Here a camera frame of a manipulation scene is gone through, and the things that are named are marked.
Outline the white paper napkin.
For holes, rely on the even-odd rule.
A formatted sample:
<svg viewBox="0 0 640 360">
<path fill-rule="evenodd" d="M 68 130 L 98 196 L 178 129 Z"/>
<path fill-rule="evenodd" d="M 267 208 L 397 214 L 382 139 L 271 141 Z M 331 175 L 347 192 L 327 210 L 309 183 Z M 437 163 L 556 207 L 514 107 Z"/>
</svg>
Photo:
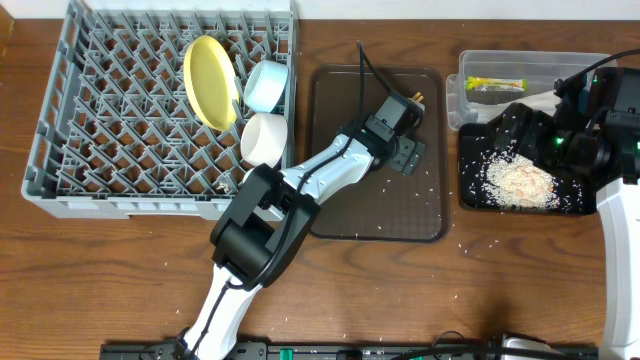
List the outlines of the white paper napkin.
<svg viewBox="0 0 640 360">
<path fill-rule="evenodd" d="M 560 102 L 561 99 L 557 97 L 552 91 L 547 91 L 535 95 L 526 96 L 506 103 L 500 103 L 496 105 L 480 105 L 475 110 L 475 113 L 477 114 L 476 122 L 486 124 L 490 120 L 500 115 L 509 105 L 514 103 L 521 103 L 534 110 L 540 110 L 548 115 L 553 115 L 556 111 L 556 106 Z"/>
</svg>

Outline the green snack wrapper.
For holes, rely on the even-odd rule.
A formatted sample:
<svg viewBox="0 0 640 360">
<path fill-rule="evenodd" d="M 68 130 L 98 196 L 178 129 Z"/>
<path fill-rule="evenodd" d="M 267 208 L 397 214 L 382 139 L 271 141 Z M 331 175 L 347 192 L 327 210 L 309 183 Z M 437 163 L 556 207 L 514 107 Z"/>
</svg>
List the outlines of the green snack wrapper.
<svg viewBox="0 0 640 360">
<path fill-rule="evenodd" d="M 528 89 L 528 81 L 469 76 L 465 82 L 465 89 L 480 92 L 525 92 Z"/>
</svg>

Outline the white bowl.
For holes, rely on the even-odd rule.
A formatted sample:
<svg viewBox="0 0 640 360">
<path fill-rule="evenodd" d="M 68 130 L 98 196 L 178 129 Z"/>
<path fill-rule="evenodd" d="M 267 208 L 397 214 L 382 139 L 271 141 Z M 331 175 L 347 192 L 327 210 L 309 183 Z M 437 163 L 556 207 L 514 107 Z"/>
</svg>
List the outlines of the white bowl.
<svg viewBox="0 0 640 360">
<path fill-rule="evenodd" d="M 256 113 L 243 130 L 241 156 L 250 165 L 274 168 L 284 153 L 287 137 L 288 123 L 283 115 Z"/>
</svg>

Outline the light blue bowl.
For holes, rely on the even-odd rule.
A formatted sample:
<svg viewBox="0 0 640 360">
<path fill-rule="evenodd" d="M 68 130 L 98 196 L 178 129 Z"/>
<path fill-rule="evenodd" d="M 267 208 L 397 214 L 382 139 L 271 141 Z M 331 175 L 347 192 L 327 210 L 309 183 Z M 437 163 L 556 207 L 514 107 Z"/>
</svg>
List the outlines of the light blue bowl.
<svg viewBox="0 0 640 360">
<path fill-rule="evenodd" d="M 254 112 L 270 113 L 285 90 L 288 74 L 285 64 L 269 60 L 257 63 L 244 89 L 245 104 Z"/>
</svg>

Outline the yellow plate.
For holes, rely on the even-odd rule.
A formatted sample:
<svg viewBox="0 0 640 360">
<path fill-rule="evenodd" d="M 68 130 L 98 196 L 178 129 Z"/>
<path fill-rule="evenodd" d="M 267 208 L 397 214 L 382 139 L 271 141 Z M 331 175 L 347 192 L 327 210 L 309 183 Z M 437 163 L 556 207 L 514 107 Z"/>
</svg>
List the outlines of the yellow plate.
<svg viewBox="0 0 640 360">
<path fill-rule="evenodd" d="M 239 103 L 236 74 L 224 47 L 202 35 L 187 49 L 183 63 L 188 101 L 201 122 L 215 130 L 227 131 L 237 120 L 234 104 Z"/>
</svg>

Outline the white cup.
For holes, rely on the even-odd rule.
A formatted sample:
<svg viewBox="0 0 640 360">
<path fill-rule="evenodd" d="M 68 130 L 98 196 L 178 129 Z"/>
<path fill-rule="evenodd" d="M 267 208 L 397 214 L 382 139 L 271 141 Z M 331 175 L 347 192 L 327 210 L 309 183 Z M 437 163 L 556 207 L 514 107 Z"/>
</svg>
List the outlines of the white cup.
<svg viewBox="0 0 640 360">
<path fill-rule="evenodd" d="M 250 175 L 254 172 L 254 170 L 255 170 L 255 169 L 256 169 L 256 168 L 252 168 L 252 169 L 248 170 L 248 171 L 244 174 L 243 179 L 242 179 L 242 184 L 244 184 L 244 183 L 246 183 L 246 182 L 247 182 L 247 180 L 249 179 Z"/>
</svg>

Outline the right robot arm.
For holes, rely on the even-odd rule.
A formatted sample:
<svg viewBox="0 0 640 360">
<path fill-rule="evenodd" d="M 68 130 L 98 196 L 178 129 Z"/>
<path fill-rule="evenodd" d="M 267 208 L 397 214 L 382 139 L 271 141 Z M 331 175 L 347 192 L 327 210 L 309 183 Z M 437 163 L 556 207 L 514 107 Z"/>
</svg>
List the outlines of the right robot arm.
<svg viewBox="0 0 640 360">
<path fill-rule="evenodd" d="M 578 178 L 595 196 L 605 239 L 602 359 L 639 356 L 639 72 L 595 64 L 559 79 L 553 115 L 522 103 L 489 122 L 495 149 L 555 176 Z"/>
</svg>

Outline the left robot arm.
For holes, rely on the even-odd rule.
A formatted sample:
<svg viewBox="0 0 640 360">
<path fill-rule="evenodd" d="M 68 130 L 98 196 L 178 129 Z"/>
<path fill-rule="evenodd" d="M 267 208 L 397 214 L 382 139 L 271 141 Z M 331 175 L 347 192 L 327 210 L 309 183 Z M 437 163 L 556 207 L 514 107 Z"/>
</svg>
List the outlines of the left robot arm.
<svg viewBox="0 0 640 360">
<path fill-rule="evenodd" d="M 424 153 L 412 133 L 423 96 L 391 92 L 374 114 L 358 116 L 311 159 L 282 170 L 259 165 L 214 226 L 213 279 L 194 325 L 175 342 L 176 359 L 222 359 L 256 294 L 290 265 L 320 213 L 341 189 L 388 165 L 409 175 Z"/>
</svg>

